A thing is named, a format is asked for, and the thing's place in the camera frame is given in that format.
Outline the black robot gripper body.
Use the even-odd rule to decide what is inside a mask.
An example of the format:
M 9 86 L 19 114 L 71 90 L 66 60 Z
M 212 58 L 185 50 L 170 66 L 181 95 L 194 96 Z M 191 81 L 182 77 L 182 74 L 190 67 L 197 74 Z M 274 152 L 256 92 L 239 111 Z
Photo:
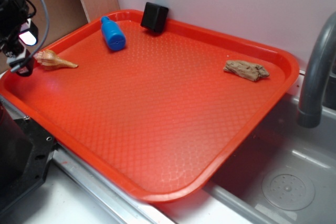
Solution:
M 26 46 L 38 43 L 32 21 L 36 7 L 29 0 L 1 0 L 1 52 L 9 58 L 21 55 Z

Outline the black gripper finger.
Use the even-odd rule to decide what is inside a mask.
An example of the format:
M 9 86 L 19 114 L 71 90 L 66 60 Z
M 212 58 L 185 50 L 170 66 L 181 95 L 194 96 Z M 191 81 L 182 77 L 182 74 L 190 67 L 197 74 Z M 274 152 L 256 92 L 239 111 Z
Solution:
M 34 61 L 30 56 L 30 52 L 24 48 L 19 55 L 8 57 L 6 63 L 9 65 L 11 73 L 21 77 L 29 77 L 33 73 Z

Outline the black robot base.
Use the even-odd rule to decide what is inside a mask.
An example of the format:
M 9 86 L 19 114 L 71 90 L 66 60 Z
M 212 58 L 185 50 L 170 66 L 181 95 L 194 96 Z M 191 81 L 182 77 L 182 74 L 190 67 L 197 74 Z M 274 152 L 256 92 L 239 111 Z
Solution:
M 13 119 L 1 103 L 1 216 L 46 180 L 56 140 L 33 119 Z

